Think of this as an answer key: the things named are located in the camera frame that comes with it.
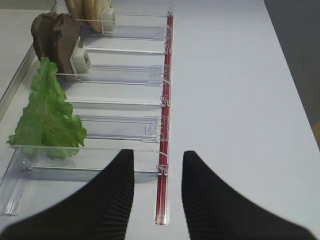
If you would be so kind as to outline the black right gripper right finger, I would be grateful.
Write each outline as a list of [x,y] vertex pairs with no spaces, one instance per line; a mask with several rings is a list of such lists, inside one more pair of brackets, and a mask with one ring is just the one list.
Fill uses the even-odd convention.
[[192,240],[314,240],[305,227],[250,201],[192,150],[182,163],[181,198]]

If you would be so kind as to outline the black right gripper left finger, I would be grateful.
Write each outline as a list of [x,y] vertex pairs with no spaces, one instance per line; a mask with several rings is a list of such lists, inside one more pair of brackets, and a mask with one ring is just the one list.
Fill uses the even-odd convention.
[[123,240],[134,199],[134,152],[122,149],[91,181],[54,206],[7,226],[2,240]]

